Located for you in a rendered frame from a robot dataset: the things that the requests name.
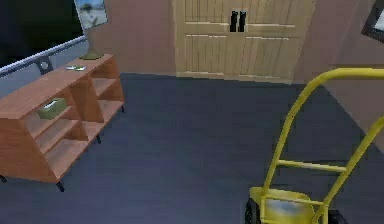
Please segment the light wooden double door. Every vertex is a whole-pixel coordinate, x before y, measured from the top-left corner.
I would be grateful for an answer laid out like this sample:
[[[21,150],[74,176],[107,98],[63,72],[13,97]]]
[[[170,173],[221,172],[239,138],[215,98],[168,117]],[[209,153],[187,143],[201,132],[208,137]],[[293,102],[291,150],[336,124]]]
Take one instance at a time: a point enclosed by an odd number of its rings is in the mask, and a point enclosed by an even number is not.
[[[290,83],[317,0],[172,0],[178,77]],[[237,32],[230,32],[238,11]],[[246,11],[245,32],[238,32]]]

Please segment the yellow hand truck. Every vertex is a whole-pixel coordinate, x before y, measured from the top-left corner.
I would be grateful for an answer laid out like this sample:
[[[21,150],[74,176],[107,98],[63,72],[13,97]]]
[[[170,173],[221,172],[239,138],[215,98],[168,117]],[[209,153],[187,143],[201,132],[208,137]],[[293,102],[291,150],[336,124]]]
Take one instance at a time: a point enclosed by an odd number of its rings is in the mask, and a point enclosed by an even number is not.
[[[332,209],[330,204],[367,148],[379,132],[384,129],[384,115],[371,125],[350,160],[344,166],[283,160],[281,158],[291,125],[307,98],[323,83],[332,79],[348,77],[384,79],[384,69],[337,68],[323,72],[308,82],[286,115],[263,185],[249,189],[249,198],[244,212],[244,224],[349,224],[341,212]],[[331,171],[338,173],[339,177],[325,198],[316,201],[301,192],[273,189],[271,187],[272,178],[279,166]]]

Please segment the olive table lamp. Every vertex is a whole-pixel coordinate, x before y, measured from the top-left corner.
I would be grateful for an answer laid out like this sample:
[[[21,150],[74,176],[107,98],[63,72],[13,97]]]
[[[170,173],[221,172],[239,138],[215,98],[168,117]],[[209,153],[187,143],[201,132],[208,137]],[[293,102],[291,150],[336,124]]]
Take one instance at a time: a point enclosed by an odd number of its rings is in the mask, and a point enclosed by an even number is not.
[[[87,52],[81,56],[82,60],[96,60],[104,56],[95,47],[91,30],[108,22],[105,0],[74,0],[83,34],[88,42]]]

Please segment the green tissue box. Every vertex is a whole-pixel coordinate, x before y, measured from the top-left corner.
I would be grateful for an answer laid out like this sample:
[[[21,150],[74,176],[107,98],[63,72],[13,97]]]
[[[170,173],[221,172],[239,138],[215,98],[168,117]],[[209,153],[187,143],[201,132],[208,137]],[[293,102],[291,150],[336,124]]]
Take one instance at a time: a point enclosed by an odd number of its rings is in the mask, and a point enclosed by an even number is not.
[[[41,119],[53,119],[67,108],[67,102],[64,98],[53,98],[37,110]]]

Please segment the brown wooden shelf unit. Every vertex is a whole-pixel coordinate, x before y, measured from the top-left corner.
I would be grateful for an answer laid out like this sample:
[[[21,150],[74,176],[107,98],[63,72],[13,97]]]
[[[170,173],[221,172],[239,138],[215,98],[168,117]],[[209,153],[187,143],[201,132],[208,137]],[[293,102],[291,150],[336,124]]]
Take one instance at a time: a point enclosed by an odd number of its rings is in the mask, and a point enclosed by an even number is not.
[[[84,71],[66,66],[86,66]],[[53,119],[37,110],[53,98],[67,108]],[[124,95],[115,57],[75,59],[0,98],[0,181],[9,177],[54,183],[62,178],[118,111]]]

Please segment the dark window with grey sill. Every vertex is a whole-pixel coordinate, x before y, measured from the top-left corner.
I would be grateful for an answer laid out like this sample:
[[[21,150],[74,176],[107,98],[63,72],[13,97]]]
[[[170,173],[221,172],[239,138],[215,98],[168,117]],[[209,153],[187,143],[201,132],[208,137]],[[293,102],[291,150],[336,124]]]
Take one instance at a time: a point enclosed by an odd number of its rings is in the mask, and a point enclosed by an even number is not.
[[[0,0],[0,98],[87,47],[74,0]]]

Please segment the black framed wall picture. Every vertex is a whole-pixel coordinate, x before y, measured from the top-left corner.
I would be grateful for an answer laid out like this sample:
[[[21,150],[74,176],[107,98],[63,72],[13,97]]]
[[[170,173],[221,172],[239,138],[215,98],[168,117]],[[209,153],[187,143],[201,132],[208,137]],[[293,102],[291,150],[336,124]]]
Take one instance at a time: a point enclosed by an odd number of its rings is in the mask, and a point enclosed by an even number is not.
[[[361,34],[384,44],[384,0],[375,0]]]

